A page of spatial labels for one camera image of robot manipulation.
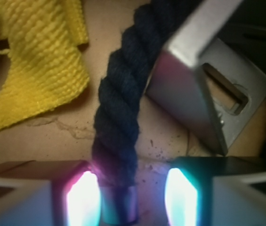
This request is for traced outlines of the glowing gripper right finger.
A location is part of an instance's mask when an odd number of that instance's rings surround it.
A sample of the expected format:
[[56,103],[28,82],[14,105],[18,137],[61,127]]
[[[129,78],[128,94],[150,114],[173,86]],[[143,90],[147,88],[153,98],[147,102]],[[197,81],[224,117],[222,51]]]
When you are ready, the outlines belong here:
[[165,209],[171,226],[266,226],[266,161],[178,157],[170,162]]

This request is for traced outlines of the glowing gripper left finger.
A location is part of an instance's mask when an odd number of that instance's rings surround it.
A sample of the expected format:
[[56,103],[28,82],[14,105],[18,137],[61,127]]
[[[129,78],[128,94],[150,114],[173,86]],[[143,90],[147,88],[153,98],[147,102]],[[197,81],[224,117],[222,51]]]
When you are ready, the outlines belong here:
[[97,226],[100,201],[85,160],[0,164],[0,226]]

